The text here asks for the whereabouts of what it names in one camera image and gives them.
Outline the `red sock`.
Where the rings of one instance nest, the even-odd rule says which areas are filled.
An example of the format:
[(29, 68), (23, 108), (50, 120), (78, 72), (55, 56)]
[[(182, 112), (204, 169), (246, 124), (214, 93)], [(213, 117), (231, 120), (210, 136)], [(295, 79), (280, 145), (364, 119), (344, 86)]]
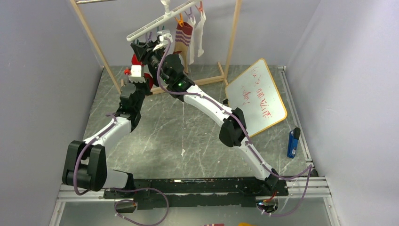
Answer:
[(152, 75), (150, 74), (148, 67), (145, 66), (144, 64), (132, 64), (131, 63), (131, 66), (132, 65), (141, 65), (142, 66), (142, 71), (145, 76), (145, 81), (148, 80), (148, 82), (150, 83), (151, 89), (152, 89), (154, 86), (154, 79), (153, 79)]

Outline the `beige purple striped sock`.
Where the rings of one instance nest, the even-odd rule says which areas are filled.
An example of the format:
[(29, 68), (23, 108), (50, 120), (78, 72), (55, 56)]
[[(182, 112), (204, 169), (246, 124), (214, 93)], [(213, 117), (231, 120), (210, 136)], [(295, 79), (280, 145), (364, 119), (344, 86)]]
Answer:
[(187, 22), (184, 22), (183, 27), (177, 25), (175, 34), (175, 47), (173, 53), (180, 55), (185, 73), (188, 73), (189, 71), (187, 54), (189, 50), (191, 34), (192, 27)]

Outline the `white plastic clip hanger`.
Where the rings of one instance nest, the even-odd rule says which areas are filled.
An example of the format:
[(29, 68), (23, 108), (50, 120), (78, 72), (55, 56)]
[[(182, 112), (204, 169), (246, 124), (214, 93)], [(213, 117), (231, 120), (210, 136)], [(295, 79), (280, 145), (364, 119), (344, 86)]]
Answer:
[(199, 3), (200, 0), (189, 0), (178, 7), (172, 9), (172, 10), (165, 10), (165, 14), (156, 18), (155, 20), (151, 21), (150, 23), (142, 26), (140, 29), (134, 31), (133, 33), (129, 34), (126, 36), (126, 40), (128, 42), (132, 42), (141, 36), (145, 35), (147, 32), (150, 32), (152, 29), (157, 28), (158, 26), (163, 25), (165, 22), (168, 20), (176, 17), (180, 13), (183, 13), (186, 9), (189, 7), (194, 6), (196, 3)]

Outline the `yellow framed whiteboard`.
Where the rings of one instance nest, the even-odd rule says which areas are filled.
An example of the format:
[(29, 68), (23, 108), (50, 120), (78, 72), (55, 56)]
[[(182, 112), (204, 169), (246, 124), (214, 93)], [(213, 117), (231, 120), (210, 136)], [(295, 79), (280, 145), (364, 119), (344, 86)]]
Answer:
[(244, 113), (250, 137), (283, 121), (287, 110), (265, 59), (261, 58), (225, 88), (229, 107)]

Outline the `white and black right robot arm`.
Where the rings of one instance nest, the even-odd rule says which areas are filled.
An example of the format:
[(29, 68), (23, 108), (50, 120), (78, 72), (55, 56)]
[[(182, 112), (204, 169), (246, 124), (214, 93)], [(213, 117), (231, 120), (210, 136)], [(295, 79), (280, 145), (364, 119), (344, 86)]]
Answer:
[(173, 98), (201, 110), (218, 124), (219, 140), (227, 147), (238, 149), (258, 180), (259, 191), (264, 195), (277, 194), (282, 177), (255, 148), (246, 130), (243, 111), (225, 106), (206, 94), (187, 77), (178, 55), (168, 54), (168, 48), (156, 49), (156, 45), (156, 42), (130, 44), (137, 60), (149, 67), (154, 84)]

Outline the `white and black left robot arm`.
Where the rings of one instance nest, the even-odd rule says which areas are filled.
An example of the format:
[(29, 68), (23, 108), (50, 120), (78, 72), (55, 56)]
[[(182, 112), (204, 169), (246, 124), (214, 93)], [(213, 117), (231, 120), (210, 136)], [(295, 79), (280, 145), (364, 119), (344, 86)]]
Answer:
[(111, 121), (91, 137), (68, 145), (62, 183), (73, 186), (77, 195), (103, 188), (116, 188), (123, 198), (134, 193), (133, 175), (109, 168), (106, 152), (138, 126), (142, 104), (151, 94), (152, 85), (148, 78), (123, 85), (119, 107), (109, 114)]

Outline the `white sock left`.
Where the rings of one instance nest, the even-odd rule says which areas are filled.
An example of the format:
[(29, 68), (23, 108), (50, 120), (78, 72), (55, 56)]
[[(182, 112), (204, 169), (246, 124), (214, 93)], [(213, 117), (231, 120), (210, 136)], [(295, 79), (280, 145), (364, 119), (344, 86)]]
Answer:
[(189, 45), (189, 60), (188, 63), (189, 65), (194, 63), (194, 44), (195, 44), (195, 37), (194, 37), (194, 28), (196, 25), (196, 18), (194, 15), (191, 15), (189, 17), (188, 24), (192, 27), (192, 34), (191, 34), (191, 39), (190, 39), (190, 45)]

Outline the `white sock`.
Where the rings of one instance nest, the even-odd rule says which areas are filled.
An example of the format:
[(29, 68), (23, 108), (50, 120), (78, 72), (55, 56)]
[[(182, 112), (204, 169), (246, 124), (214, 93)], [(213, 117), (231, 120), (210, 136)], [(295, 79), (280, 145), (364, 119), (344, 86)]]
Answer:
[(206, 14), (204, 11), (200, 13), (200, 21), (197, 24), (196, 27), (196, 37), (198, 40), (198, 53), (197, 57), (201, 57), (204, 54), (204, 49), (203, 49), (203, 34), (204, 34), (204, 25), (206, 22)]
[(189, 60), (188, 63), (189, 65), (194, 63), (194, 44), (195, 44), (195, 37), (194, 37), (194, 28), (196, 25), (196, 18), (194, 15), (191, 15), (189, 17), (188, 24), (192, 27), (192, 34), (191, 34), (191, 39), (190, 39), (190, 45), (189, 45)]

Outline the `white sock right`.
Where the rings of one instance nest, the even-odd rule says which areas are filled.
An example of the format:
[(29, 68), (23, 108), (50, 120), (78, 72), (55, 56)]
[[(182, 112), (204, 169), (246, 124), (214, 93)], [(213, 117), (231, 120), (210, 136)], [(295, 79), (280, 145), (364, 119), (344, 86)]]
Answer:
[(197, 57), (201, 57), (204, 54), (204, 49), (203, 49), (203, 34), (204, 34), (204, 25), (206, 22), (206, 14), (204, 11), (200, 13), (200, 21), (197, 24), (196, 27), (196, 37), (198, 40), (198, 53)]

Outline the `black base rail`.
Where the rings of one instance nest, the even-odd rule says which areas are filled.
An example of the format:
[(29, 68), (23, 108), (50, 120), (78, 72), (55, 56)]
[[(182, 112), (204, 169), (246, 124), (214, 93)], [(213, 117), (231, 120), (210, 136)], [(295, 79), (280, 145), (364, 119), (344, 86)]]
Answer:
[(276, 179), (273, 185), (255, 177), (136, 179), (136, 192), (107, 189), (107, 200), (132, 199), (139, 210), (165, 207), (230, 206), (254, 207), (272, 196), (288, 196), (287, 184)]

